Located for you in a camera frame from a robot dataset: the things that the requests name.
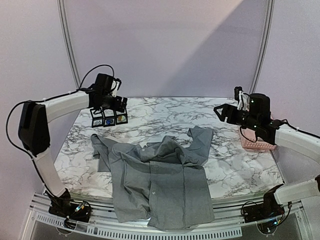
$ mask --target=wire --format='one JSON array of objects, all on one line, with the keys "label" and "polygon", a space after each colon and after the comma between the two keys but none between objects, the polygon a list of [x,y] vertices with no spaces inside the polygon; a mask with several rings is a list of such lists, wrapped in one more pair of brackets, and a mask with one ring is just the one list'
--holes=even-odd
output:
[{"label": "wire", "polygon": [[88,72],[86,73],[86,75],[84,75],[84,77],[83,77],[83,79],[82,79],[82,81],[81,81],[81,83],[80,83],[79,89],[81,89],[82,84],[84,83],[84,81],[85,81],[86,77],[89,75],[89,73],[91,73],[93,70],[95,70],[95,69],[97,69],[97,68],[100,68],[100,67],[109,67],[109,68],[111,68],[111,70],[112,70],[112,77],[113,77],[113,78],[115,77],[115,70],[114,70],[114,68],[113,68],[112,66],[110,66],[110,65],[108,65],[108,64],[100,64],[100,65],[95,66],[94,68],[92,68],[90,71],[88,71]]},{"label": "wire", "polygon": [[276,227],[278,227],[278,226],[280,226],[281,224],[283,224],[284,223],[284,221],[285,220],[287,220],[287,218],[289,217],[289,214],[290,214],[290,212],[291,212],[291,207],[292,207],[292,203],[291,204],[288,204],[288,208],[289,208],[289,211],[288,211],[288,213],[286,214],[286,216],[285,216],[285,218],[282,220],[282,217],[281,217],[281,222],[280,223],[278,223],[277,225],[276,225]]},{"label": "wire", "polygon": [[19,149],[20,151],[26,153],[31,159],[33,159],[32,155],[31,155],[28,151],[26,151],[25,149],[19,147],[18,145],[16,145],[16,144],[11,140],[11,138],[10,138],[10,136],[9,136],[9,132],[8,132],[9,120],[10,120],[10,117],[11,117],[13,111],[14,111],[18,106],[20,106],[21,104],[25,104],[25,103],[29,103],[29,102],[30,102],[30,101],[21,101],[21,102],[17,103],[17,104],[10,110],[10,112],[9,112],[9,114],[8,114],[8,117],[6,118],[5,134],[6,134],[6,137],[7,137],[8,141],[11,143],[12,146],[14,146],[15,148]]},{"label": "wire", "polygon": [[247,204],[255,204],[256,206],[258,206],[258,204],[257,204],[256,202],[254,202],[254,201],[247,201],[247,202],[245,202],[245,203],[242,205],[241,210],[240,210],[241,216],[243,216],[243,217],[245,216],[245,215],[244,215],[244,207],[245,207]]},{"label": "wire", "polygon": [[315,138],[317,138],[317,139],[320,139],[320,136],[318,136],[318,135],[316,135],[316,134],[313,134],[313,133],[310,133],[310,132],[307,132],[307,131],[303,131],[303,130],[300,130],[300,129],[292,126],[292,125],[288,122],[287,119],[283,119],[283,120],[281,120],[281,121],[284,122],[285,124],[287,124],[287,125],[288,125],[290,128],[292,128],[293,130],[296,130],[296,131],[298,131],[298,132],[300,132],[300,133],[307,134],[307,135],[309,135],[309,136],[312,136],[312,137],[315,137]]},{"label": "wire", "polygon": [[248,141],[250,141],[250,142],[252,142],[252,143],[256,143],[256,142],[258,141],[257,136],[255,136],[255,141],[252,141],[251,139],[247,138],[247,137],[243,134],[242,129],[243,129],[243,127],[241,126],[241,127],[240,127],[240,133],[241,133],[242,137],[244,137],[245,139],[247,139]]}]

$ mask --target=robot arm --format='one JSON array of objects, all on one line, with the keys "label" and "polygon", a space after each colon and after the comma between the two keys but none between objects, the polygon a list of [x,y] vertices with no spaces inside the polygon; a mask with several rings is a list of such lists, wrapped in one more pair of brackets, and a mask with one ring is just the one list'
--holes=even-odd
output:
[{"label": "robot arm", "polygon": [[[23,105],[18,136],[23,147],[32,155],[33,164],[41,180],[43,181],[48,196],[51,199],[49,213],[60,217],[72,216],[75,212],[76,219],[88,222],[89,210],[82,211],[83,218],[79,218],[79,208],[84,208],[84,203],[71,204],[71,196],[58,176],[50,150],[50,135],[48,124],[66,114],[74,111],[90,108],[92,112],[99,112],[101,122],[105,121],[104,110],[113,110],[114,119],[110,126],[117,123],[117,112],[125,115],[127,119],[127,98],[117,96],[117,90],[121,85],[119,79],[99,73],[96,81],[89,88],[81,88],[77,91],[53,97],[48,100],[28,101]],[[102,125],[108,126],[110,117]]]},{"label": "robot arm", "polygon": [[[271,119],[269,97],[259,93],[248,95],[241,87],[236,87],[234,98],[238,106],[223,104],[214,108],[222,122],[249,128],[255,131],[256,138],[290,148],[320,163],[320,138],[291,126],[287,121]],[[313,196],[320,196],[320,175],[307,181],[275,186],[263,196],[262,204],[243,208],[247,215],[245,220],[252,222],[275,217],[284,212],[283,205]]]}]

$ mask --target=white wall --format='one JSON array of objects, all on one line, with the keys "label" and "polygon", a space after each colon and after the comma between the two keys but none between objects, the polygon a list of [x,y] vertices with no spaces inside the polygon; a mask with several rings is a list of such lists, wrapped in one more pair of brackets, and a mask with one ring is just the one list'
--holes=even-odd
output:
[{"label": "white wall", "polygon": [[[10,109],[23,100],[41,100],[75,89],[61,31],[57,1],[2,0],[0,7],[0,239],[19,238],[26,209],[42,184],[29,157],[5,137]],[[14,142],[21,108],[9,125]],[[50,126],[54,156],[76,114]]]},{"label": "white wall", "polygon": [[[320,135],[320,2],[275,1],[271,32],[256,92],[271,99],[271,112],[301,129]],[[278,147],[276,161],[287,183],[320,174],[320,165]],[[320,239],[320,198],[303,202]]]},{"label": "white wall", "polygon": [[65,5],[80,75],[111,64],[123,81],[123,96],[231,97],[236,85],[248,90],[253,81],[266,0],[68,0]]}]

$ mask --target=white marble surface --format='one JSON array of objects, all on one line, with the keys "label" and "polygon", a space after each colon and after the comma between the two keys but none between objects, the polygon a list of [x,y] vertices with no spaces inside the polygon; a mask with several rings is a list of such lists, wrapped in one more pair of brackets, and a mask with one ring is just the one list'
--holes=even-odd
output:
[{"label": "white marble surface", "polygon": [[175,136],[183,146],[194,126],[213,128],[213,139],[205,173],[212,198],[232,198],[262,194],[283,182],[269,151],[245,150],[238,128],[220,122],[213,108],[227,98],[130,98],[128,124],[91,128],[88,109],[82,110],[71,128],[55,161],[57,172],[73,194],[112,197],[109,172],[97,172],[98,159],[93,159],[90,136],[94,133],[122,143],[145,145],[161,141],[165,135]]}]

